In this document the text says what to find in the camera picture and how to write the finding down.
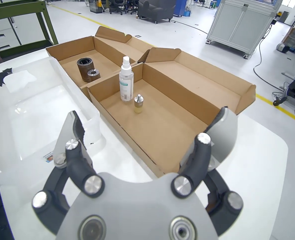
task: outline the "bottle label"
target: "bottle label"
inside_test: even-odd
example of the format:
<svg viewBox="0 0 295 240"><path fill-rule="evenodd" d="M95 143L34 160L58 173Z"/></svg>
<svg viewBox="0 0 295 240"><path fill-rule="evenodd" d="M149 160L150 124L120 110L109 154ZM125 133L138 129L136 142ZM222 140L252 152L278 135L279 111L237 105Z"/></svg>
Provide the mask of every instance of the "bottle label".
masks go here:
<svg viewBox="0 0 295 240"><path fill-rule="evenodd" d="M120 92L121 92L121 99L123 101L130 101L131 100L131 80L122 80L120 81Z"/></svg>

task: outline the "window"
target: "window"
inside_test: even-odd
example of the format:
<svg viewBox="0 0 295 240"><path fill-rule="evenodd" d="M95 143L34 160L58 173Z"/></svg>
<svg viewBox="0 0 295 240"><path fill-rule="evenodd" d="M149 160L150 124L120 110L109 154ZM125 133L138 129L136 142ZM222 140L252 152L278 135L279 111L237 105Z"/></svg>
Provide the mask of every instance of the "window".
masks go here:
<svg viewBox="0 0 295 240"><path fill-rule="evenodd" d="M283 0L282 5L293 8L295 6L295 0Z"/></svg>

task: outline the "green metal rack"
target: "green metal rack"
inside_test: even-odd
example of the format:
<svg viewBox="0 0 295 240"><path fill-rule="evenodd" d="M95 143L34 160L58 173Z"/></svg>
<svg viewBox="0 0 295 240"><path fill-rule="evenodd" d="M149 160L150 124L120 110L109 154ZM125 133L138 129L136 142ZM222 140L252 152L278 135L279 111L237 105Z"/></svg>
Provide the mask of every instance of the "green metal rack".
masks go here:
<svg viewBox="0 0 295 240"><path fill-rule="evenodd" d="M46 25L43 21L42 13L53 41L50 40ZM4 61L58 44L51 20L48 15L48 11L46 9L45 1L20 0L0 3L0 19L27 14L36 14L45 40L0 51L0 57Z"/></svg>

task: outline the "clear plastic bottle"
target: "clear plastic bottle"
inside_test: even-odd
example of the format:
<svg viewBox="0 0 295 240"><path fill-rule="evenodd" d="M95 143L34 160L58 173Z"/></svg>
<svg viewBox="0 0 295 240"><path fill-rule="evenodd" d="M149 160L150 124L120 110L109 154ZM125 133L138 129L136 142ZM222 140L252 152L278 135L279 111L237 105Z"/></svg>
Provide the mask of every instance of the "clear plastic bottle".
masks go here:
<svg viewBox="0 0 295 240"><path fill-rule="evenodd" d="M121 99L122 101L129 102L133 99L134 73L128 56L123 57L119 79Z"/></svg>

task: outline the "cardboard box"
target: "cardboard box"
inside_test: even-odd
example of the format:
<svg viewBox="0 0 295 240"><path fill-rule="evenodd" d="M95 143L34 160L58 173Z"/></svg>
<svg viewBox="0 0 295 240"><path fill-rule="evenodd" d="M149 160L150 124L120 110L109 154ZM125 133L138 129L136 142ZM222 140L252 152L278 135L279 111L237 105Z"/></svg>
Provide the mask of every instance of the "cardboard box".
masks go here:
<svg viewBox="0 0 295 240"><path fill-rule="evenodd" d="M134 100L120 99L118 74L88 85L93 104L158 176L177 172L194 137L221 107L239 114L255 100L256 86L180 49L152 48L145 63L132 67Z"/></svg>
<svg viewBox="0 0 295 240"><path fill-rule="evenodd" d="M46 50L88 96L87 82L82 80L76 64L80 58L91 58L95 68L100 71L101 78L104 78L120 71L124 56L129 56L131 65L143 62L150 48L150 44L129 34L100 26L95 36L58 44Z"/></svg>

